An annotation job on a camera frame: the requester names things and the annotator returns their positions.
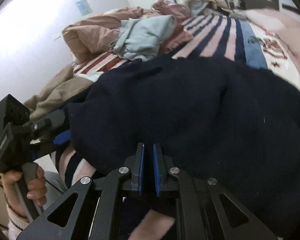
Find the blue poster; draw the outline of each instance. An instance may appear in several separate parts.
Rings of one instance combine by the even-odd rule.
[[[91,7],[88,4],[87,0],[78,1],[78,2],[76,2],[76,4],[77,4],[77,7],[79,8],[82,16],[92,13]]]

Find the gripper handle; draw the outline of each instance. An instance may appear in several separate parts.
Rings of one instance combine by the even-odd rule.
[[[13,184],[30,223],[43,213],[43,208],[36,201],[27,198],[29,192],[27,185],[31,180],[37,178],[38,167],[37,163],[25,163],[22,166],[22,178]]]

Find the blue gripper pad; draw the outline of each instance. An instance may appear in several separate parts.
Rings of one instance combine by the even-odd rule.
[[[138,193],[139,193],[140,197],[141,197],[141,193],[142,193],[144,164],[145,164],[145,145],[142,144],[140,166],[139,166],[139,178],[138,178]]]
[[[57,135],[55,137],[55,139],[53,140],[53,143],[55,145],[61,145],[67,141],[70,141],[70,129],[67,131],[64,131],[63,133],[60,133],[59,135]]]
[[[158,153],[155,144],[153,145],[153,166],[154,166],[154,183],[155,190],[157,192],[157,197],[160,196],[160,173],[159,173],[159,162],[158,162]]]

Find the triangular cutout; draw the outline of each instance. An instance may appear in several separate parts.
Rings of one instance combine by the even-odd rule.
[[[68,197],[57,209],[55,209],[48,217],[48,221],[58,226],[65,227],[68,223],[72,209],[77,201],[78,194],[73,193]]]
[[[219,197],[232,228],[249,222],[249,218],[225,194],[220,194]]]

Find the brown comforter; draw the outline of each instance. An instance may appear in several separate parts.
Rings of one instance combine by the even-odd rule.
[[[121,20],[140,18],[143,11],[141,7],[122,8],[115,13],[90,17],[66,27],[63,38],[78,63],[87,62],[109,50],[109,44],[118,38]]]

